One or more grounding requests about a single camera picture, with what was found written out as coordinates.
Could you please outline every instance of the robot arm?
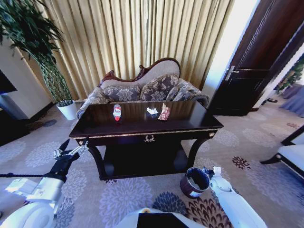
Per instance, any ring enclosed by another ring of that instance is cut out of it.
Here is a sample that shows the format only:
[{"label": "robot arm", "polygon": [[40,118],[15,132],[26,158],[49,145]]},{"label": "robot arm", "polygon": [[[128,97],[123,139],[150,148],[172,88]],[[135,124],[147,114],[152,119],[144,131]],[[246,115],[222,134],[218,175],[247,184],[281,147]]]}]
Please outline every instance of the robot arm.
[{"label": "robot arm", "polygon": [[214,167],[214,173],[210,180],[210,187],[218,197],[219,203],[233,227],[266,228],[265,222],[247,201],[233,190],[226,179],[222,178],[219,167]]},{"label": "robot arm", "polygon": [[68,140],[54,151],[56,163],[50,172],[43,175],[37,184],[29,179],[15,179],[6,190],[26,196],[30,204],[12,213],[0,226],[1,228],[50,228],[54,214],[59,209],[63,196],[61,188],[67,180],[67,173],[73,161],[88,151],[88,141],[72,151],[64,151]]}]

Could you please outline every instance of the sofa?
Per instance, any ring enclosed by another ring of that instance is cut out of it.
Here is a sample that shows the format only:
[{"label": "sofa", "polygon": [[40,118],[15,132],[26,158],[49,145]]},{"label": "sofa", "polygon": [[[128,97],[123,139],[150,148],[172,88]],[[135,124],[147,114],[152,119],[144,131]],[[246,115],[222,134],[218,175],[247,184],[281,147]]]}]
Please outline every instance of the sofa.
[{"label": "sofa", "polygon": [[174,58],[162,58],[150,67],[140,67],[137,77],[123,80],[110,71],[77,111],[80,119],[92,104],[197,100],[204,107],[209,98],[190,82],[180,78],[181,68]]}]

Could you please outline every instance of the beige curtain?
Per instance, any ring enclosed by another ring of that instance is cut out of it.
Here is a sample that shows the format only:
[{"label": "beige curtain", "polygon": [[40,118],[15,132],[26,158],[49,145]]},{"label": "beige curtain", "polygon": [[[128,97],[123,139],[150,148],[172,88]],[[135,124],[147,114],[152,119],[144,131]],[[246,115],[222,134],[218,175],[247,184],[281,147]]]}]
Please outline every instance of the beige curtain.
[{"label": "beige curtain", "polygon": [[84,99],[114,70],[134,78],[163,57],[202,87],[233,0],[43,0],[65,42],[55,54],[74,99]]}]

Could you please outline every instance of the small bucket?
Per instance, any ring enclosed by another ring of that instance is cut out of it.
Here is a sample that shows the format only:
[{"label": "small bucket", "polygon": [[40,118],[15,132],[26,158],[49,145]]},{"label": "small bucket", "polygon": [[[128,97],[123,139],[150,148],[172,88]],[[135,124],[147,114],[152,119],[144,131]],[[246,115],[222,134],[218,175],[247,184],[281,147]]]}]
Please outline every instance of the small bucket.
[{"label": "small bucket", "polygon": [[209,188],[210,179],[207,173],[198,168],[189,168],[181,179],[181,191],[191,199],[199,197]]}]

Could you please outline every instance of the coffee table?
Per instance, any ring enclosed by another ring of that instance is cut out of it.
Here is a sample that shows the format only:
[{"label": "coffee table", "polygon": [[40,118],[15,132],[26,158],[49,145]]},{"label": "coffee table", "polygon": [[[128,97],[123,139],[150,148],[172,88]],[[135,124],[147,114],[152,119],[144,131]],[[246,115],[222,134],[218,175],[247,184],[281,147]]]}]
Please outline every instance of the coffee table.
[{"label": "coffee table", "polygon": [[[224,127],[197,101],[164,102],[170,115],[158,120],[163,102],[120,104],[122,117],[113,117],[114,104],[92,104],[70,137],[79,145],[89,137],[89,151],[99,179],[184,173],[194,164],[199,147]],[[156,115],[147,107],[156,108]],[[181,140],[196,139],[187,156]],[[97,146],[105,145],[102,158]]]}]

